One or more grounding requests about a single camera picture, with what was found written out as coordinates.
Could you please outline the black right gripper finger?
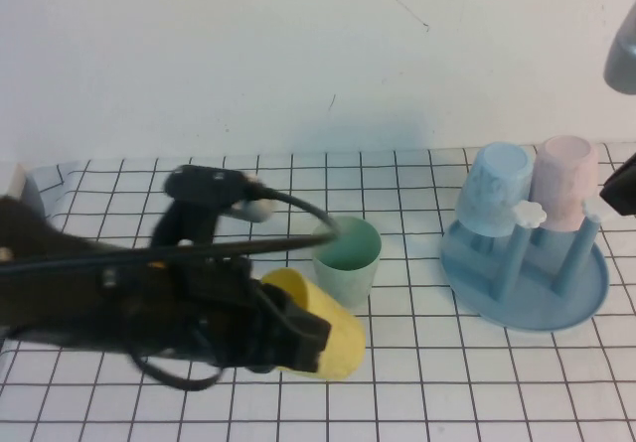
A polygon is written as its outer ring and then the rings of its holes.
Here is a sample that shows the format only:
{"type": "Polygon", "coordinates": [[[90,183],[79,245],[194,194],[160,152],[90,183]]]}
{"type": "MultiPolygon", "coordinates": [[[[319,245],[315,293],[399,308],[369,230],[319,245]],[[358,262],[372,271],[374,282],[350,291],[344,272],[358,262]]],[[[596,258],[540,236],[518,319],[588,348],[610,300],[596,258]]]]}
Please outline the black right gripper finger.
{"type": "Polygon", "coordinates": [[[600,197],[621,216],[636,214],[636,154],[606,180],[600,197]]]}

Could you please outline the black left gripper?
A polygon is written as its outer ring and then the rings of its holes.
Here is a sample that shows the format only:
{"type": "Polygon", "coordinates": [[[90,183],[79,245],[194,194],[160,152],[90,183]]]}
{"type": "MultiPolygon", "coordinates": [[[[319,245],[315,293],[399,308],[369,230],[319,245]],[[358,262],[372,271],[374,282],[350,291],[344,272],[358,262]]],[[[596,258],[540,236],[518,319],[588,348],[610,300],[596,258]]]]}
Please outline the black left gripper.
{"type": "Polygon", "coordinates": [[[173,278],[185,311],[173,337],[175,359],[318,372],[332,325],[310,309],[302,284],[262,284],[245,256],[175,264],[173,278]]]}

